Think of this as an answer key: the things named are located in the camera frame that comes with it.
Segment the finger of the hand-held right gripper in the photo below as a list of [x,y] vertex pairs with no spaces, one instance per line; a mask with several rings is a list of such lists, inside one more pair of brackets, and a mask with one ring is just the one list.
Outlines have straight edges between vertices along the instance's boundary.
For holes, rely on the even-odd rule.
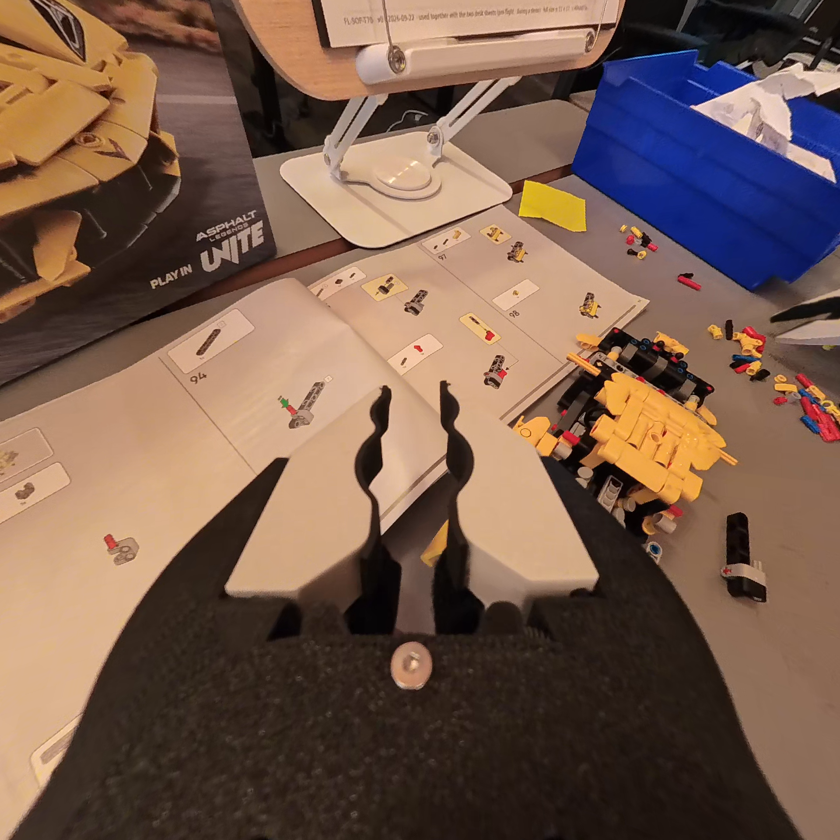
[[839,289],[808,301],[795,304],[770,317],[771,323],[785,324],[776,339],[800,346],[831,346],[839,344]]

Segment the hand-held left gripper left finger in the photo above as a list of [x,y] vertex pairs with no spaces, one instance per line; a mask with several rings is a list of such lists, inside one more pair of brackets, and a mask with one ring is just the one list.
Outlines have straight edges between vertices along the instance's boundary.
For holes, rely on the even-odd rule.
[[389,386],[374,389],[288,459],[226,582],[227,595],[328,602],[342,612],[375,598],[384,560],[371,484],[383,467],[391,402]]

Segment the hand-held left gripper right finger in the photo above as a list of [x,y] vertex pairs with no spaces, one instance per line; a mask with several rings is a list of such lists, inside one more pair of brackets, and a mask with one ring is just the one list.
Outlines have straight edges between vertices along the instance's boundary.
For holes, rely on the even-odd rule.
[[599,573],[536,449],[446,381],[439,416],[455,487],[438,570],[452,595],[527,611],[593,591]]

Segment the black brick beam assembly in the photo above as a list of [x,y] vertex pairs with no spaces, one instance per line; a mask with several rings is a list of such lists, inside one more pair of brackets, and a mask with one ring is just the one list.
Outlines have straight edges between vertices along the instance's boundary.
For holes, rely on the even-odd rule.
[[760,561],[751,560],[749,519],[743,512],[727,516],[726,563],[720,572],[732,597],[767,602],[767,578]]

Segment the grey desk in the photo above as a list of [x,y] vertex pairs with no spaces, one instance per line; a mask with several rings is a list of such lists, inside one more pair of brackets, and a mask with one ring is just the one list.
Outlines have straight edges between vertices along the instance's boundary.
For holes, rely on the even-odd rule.
[[[711,408],[740,466],[707,479],[684,525],[666,541],[665,572],[694,614],[728,682],[743,727],[776,794],[805,838],[838,838],[838,445],[805,430],[791,406],[774,406],[768,385],[746,384],[725,365],[723,342],[703,332],[720,320],[768,328],[772,313],[838,288],[838,257],[827,257],[792,286],[773,281],[746,292],[697,269],[669,242],[659,254],[693,270],[702,291],[676,290],[670,271],[631,275],[608,234],[621,208],[567,175],[586,113],[544,101],[479,116],[456,143],[518,193],[525,179],[560,180],[587,202],[590,232],[537,229],[626,288],[650,299],[637,320],[673,328],[717,388]],[[767,602],[732,597],[727,516],[749,519],[751,560],[766,573]]]

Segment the scattered coloured brick pins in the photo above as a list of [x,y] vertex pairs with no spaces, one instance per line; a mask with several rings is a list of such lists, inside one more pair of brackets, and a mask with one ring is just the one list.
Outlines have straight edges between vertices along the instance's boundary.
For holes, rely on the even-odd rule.
[[[645,259],[650,253],[658,251],[658,246],[644,231],[633,225],[623,224],[620,233],[626,235],[627,254],[636,259]],[[693,272],[681,272],[676,282],[682,287],[701,291],[701,284],[696,282]],[[797,404],[801,414],[799,421],[815,436],[826,443],[838,443],[838,405],[828,398],[825,393],[805,374],[796,374],[793,379],[785,374],[773,374],[764,362],[767,337],[751,325],[741,330],[735,329],[731,319],[722,326],[710,324],[706,332],[717,342],[737,344],[739,351],[732,353],[728,363],[729,369],[744,381],[768,382],[773,379],[774,405]],[[654,344],[664,345],[667,350],[677,354],[687,354],[687,350],[680,350],[682,345],[666,340],[662,333],[654,340]]]

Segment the open instruction booklet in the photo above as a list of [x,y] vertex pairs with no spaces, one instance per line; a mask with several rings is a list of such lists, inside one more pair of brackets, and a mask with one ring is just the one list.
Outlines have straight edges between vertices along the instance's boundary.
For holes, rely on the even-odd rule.
[[276,280],[100,382],[2,422],[2,838],[72,738],[134,608],[258,473],[394,395],[381,525],[444,473],[438,382],[508,422],[649,301],[506,208]]

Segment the partly built toy brick car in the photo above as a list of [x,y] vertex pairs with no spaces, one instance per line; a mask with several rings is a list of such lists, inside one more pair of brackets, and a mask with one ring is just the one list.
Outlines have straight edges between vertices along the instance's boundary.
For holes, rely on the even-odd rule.
[[520,417],[514,431],[566,468],[618,524],[660,561],[681,504],[698,498],[701,472],[735,466],[705,402],[713,386],[692,373],[688,348],[667,334],[637,339],[612,328],[580,333],[572,382],[556,422]]

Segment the blue storage bin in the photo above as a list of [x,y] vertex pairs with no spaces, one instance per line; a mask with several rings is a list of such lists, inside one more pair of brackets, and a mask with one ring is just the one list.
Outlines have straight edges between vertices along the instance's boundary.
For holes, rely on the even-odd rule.
[[750,291],[839,242],[833,183],[694,110],[752,81],[696,50],[603,64],[574,175]]

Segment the crumpled white paper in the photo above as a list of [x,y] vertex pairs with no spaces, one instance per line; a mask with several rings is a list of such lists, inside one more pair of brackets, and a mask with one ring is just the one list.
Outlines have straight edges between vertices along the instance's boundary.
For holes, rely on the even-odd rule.
[[827,158],[793,143],[788,101],[823,95],[838,87],[838,70],[807,70],[797,62],[691,107],[810,172],[836,182],[833,164]]

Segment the yellow paper note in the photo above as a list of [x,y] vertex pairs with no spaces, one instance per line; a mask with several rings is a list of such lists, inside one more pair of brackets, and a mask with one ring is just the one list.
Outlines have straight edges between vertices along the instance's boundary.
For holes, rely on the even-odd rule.
[[518,215],[541,219],[572,233],[587,231],[585,199],[540,182],[523,183]]

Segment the toy car set box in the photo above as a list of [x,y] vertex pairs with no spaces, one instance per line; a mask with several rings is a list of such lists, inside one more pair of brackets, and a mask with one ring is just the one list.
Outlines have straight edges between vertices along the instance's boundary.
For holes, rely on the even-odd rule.
[[1,2],[1,383],[277,254],[217,2]]

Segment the printed paper sheet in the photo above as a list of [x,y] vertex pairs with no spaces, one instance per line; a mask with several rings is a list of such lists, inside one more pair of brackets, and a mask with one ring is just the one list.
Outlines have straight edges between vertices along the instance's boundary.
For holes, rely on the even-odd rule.
[[618,1],[313,1],[332,48],[614,26]]

